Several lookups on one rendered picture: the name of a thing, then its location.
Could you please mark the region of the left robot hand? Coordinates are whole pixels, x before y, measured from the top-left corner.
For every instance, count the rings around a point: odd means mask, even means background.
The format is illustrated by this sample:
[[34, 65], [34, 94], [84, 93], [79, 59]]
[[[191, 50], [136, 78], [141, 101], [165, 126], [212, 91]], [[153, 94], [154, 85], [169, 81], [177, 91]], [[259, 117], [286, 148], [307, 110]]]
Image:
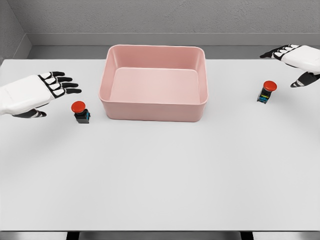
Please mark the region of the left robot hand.
[[79, 94], [77, 83], [64, 72], [51, 71], [30, 75], [0, 87], [0, 116], [42, 118], [47, 114], [38, 108], [64, 95]]

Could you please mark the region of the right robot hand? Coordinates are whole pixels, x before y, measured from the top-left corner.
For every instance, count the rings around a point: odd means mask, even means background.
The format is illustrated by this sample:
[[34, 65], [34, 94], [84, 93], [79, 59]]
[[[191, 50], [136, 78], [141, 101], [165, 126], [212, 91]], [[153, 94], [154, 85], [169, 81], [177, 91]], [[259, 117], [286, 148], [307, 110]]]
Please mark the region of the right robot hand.
[[291, 88], [308, 86], [320, 80], [320, 49], [308, 45], [288, 44], [274, 48], [259, 56], [261, 59], [276, 59], [286, 65], [303, 70]]

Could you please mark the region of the pink rectangular basket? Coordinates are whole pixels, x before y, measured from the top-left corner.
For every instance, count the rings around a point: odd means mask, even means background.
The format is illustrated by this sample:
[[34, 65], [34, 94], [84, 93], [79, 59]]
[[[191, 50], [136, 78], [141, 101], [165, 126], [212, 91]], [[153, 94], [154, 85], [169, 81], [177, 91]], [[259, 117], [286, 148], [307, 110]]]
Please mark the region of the pink rectangular basket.
[[99, 99], [113, 120], [197, 122], [209, 98], [205, 52], [195, 46], [112, 46]]

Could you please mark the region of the red-capped black industrial switch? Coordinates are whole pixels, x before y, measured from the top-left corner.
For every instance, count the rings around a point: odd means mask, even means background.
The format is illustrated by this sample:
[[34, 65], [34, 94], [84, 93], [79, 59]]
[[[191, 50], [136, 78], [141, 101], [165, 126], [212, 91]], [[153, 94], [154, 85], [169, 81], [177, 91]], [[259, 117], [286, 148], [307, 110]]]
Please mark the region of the red-capped black industrial switch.
[[75, 101], [71, 105], [71, 110], [79, 124], [88, 124], [90, 122], [91, 114], [88, 109], [86, 109], [86, 104], [83, 101]]
[[277, 84], [274, 81], [267, 80], [263, 83], [262, 89], [257, 97], [257, 101], [266, 104], [271, 97], [272, 92], [277, 89]]

